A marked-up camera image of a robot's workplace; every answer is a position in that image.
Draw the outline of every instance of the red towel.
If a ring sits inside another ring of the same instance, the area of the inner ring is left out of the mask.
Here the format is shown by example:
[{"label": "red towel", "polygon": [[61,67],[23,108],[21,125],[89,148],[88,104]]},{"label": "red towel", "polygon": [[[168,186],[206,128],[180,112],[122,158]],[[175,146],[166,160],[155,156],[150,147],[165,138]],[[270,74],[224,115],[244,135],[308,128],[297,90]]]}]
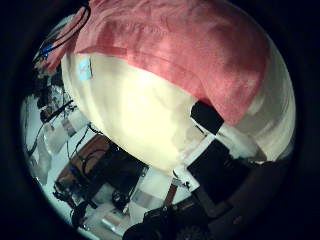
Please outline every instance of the red towel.
[{"label": "red towel", "polygon": [[80,33],[49,54],[49,71],[66,52],[123,58],[213,106],[230,125],[241,119],[259,90],[268,40],[246,14],[225,1],[92,0],[90,7],[91,17]]}]

